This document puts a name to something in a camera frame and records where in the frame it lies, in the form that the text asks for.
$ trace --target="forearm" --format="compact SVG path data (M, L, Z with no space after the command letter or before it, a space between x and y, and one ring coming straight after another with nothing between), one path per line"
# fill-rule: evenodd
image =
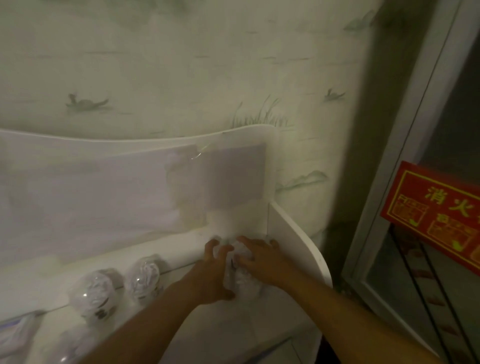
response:
M173 283L159 299L106 339L81 364L157 364L195 307L188 285L182 281Z
M342 363L438 364L417 343L330 287L296 272L282 287L305 310L328 339Z

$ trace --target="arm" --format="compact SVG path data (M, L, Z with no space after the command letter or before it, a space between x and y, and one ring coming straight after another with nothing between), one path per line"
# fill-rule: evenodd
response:
M377 317L298 269L276 241L239 237L253 260L236 256L237 263L264 283L286 291L310 316L345 364L439 364L417 343L397 334Z
M223 287L225 260L233 250L222 246L213 257L217 240L205 245L204 259L113 335L84 357L80 364L157 364L183 321L197 306L232 300Z

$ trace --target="hand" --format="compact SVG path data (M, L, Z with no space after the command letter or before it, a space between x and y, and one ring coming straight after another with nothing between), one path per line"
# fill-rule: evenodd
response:
M232 291L223 286L227 253L233 250L233 246L224 245L218 251L218 257L213 256L213 248L219 244L218 240L212 239L205 244L203 260L193 266L180 281L189 286L193 292L196 305L209 304L220 300L231 301L235 298Z
M236 255L235 262L261 282L286 289L289 282L301 273L295 264L282 254L276 240L272 240L270 245L263 240L245 236L239 236L237 240L250 249L253 260Z

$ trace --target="red sign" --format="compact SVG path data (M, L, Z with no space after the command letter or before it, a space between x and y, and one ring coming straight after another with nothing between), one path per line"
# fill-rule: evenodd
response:
M381 215L480 275L480 187L402 162Z

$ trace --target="wall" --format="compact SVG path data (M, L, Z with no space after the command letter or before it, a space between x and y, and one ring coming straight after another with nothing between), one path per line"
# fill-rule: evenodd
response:
M131 139L270 123L280 205L310 236L356 223L428 23L432 1L414 3L375 27L381 0L3 0L0 127Z

